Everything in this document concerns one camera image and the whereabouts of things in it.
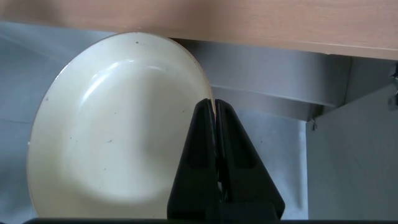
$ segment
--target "wooden shelf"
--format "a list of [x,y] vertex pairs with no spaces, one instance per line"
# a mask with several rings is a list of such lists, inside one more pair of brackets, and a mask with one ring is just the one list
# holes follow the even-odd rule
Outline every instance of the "wooden shelf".
[[0,0],[7,21],[398,60],[397,0]]

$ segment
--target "white plate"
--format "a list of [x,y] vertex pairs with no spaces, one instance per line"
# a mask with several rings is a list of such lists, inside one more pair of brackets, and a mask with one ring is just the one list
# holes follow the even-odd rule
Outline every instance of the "white plate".
[[213,98],[183,47],[144,33],[74,58],[37,112],[27,178],[40,217],[166,218],[193,109]]

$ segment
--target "metal bracket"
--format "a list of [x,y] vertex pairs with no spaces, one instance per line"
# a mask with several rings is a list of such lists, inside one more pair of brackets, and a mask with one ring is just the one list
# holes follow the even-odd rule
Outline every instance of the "metal bracket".
[[396,72],[391,75],[392,84],[396,86],[397,91],[394,95],[388,98],[388,109],[391,111],[398,110],[398,65],[396,65]]

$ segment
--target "cream ceramic plate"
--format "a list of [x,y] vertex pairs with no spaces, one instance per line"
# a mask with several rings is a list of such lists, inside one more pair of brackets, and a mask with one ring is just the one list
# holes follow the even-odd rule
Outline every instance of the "cream ceramic plate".
[[212,98],[172,40],[129,33],[73,59],[32,128],[27,175],[40,217],[166,218],[193,109]]

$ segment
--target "metal panel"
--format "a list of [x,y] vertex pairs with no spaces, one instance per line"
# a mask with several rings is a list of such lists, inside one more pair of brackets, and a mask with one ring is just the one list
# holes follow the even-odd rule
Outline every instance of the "metal panel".
[[327,106],[344,102],[350,57],[215,42],[179,42],[199,61],[213,86]]
[[215,98],[227,101],[234,108],[258,111],[286,118],[308,121],[311,104],[267,96],[250,91],[232,90],[213,86]]
[[398,219],[398,111],[389,85],[307,123],[310,219]]
[[396,61],[353,57],[346,102],[357,100],[391,83]]

